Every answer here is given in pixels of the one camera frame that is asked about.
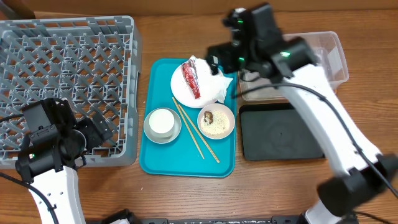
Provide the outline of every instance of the wooden chopstick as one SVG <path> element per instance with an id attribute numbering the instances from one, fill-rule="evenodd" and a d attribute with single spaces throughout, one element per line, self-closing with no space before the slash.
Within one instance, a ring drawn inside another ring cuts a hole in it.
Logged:
<path id="1" fill-rule="evenodd" d="M 187 124 L 187 121 L 185 120 L 184 115 L 181 113 L 181 110 L 180 110 L 180 108 L 178 107 L 177 102 L 175 101 L 174 96 L 173 96 L 173 101 L 174 101 L 175 106 L 176 106 L 177 109 L 178 109 L 178 112 L 180 112 L 180 116 L 182 117 L 182 120 L 184 121 L 185 126 L 187 127 L 189 133 L 191 134 L 191 138 L 192 138 L 193 142 L 195 143 L 195 145 L 197 146 L 198 151 L 199 151 L 201 157 L 202 157 L 203 159 L 205 159 L 205 157 L 203 156 L 203 153 L 201 153 L 201 150 L 200 150 L 200 148 L 199 148 L 199 145 L 198 145 L 198 143 L 197 143 L 197 140 L 195 139 L 195 137 L 193 137 L 193 134 L 192 134 L 192 132 L 191 132 L 191 129 L 189 128 L 189 125 Z"/>
<path id="2" fill-rule="evenodd" d="M 200 134 L 199 130 L 197 129 L 197 127 L 194 125 L 194 123 L 191 121 L 191 119 L 189 118 L 189 116 L 187 115 L 187 113 L 185 112 L 185 110 L 182 108 L 181 105 L 179 105 L 180 109 L 182 110 L 182 112 L 184 113 L 184 115 L 187 117 L 187 119 L 189 120 L 189 122 L 191 123 L 192 127 L 194 128 L 194 130 L 198 133 L 200 139 L 203 141 L 203 143 L 205 143 L 207 149 L 210 151 L 211 155 L 213 155 L 214 159 L 216 160 L 217 163 L 220 163 L 220 161 L 218 160 L 216 154 L 213 152 L 213 150 L 211 150 L 211 147 L 207 144 L 207 142 L 205 141 L 205 139 L 203 138 L 203 136 Z"/>

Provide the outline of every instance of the wooden table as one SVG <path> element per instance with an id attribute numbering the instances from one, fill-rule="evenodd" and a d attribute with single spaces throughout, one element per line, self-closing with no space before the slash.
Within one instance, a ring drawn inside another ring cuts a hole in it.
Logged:
<path id="1" fill-rule="evenodd" d="M 285 12 L 276 17 L 286 33 L 333 30 L 339 35 L 349 80 L 339 87 L 338 97 L 383 153 L 397 153 L 398 11 Z M 207 46 L 228 40 L 229 31 L 221 25 L 221 18 L 135 17 L 144 43 L 137 96 L 139 139 L 152 64 L 160 58 L 201 57 Z M 129 167 L 82 169 L 78 175 L 85 217 L 104 218 L 124 208 L 139 218 L 295 215 L 316 202 L 317 184 L 331 177 L 326 160 L 245 161 L 239 128 L 236 145 L 236 167 L 225 179 L 149 175 L 138 160 Z M 6 173 L 20 178 L 14 170 Z M 358 210 L 398 222 L 398 203 L 390 192 Z M 40 223 L 30 193 L 4 179 L 0 179 L 0 223 Z"/>

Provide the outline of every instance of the red wrapped snack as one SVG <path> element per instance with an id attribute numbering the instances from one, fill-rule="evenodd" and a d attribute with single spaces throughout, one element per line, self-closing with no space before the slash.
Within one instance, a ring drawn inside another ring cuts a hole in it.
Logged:
<path id="1" fill-rule="evenodd" d="M 195 99 L 200 97 L 198 74 L 195 67 L 195 60 L 189 59 L 181 65 L 182 74 L 189 87 L 192 89 Z"/>

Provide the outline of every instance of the black container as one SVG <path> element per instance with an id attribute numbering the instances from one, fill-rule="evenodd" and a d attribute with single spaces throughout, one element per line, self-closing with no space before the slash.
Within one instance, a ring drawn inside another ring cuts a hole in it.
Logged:
<path id="1" fill-rule="evenodd" d="M 321 147 L 290 103 L 244 105 L 239 109 L 247 160 L 324 158 Z"/>

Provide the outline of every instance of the dish rack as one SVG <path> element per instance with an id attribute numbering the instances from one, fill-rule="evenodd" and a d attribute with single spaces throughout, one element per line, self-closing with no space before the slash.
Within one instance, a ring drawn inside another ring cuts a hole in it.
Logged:
<path id="1" fill-rule="evenodd" d="M 78 121 L 98 112 L 113 130 L 111 139 L 86 153 L 87 166 L 136 160 L 142 40 L 131 17 L 1 21 L 0 37 L 0 117 L 39 100 L 66 98 Z M 14 168 L 28 132 L 24 118 L 0 124 L 0 169 Z"/>

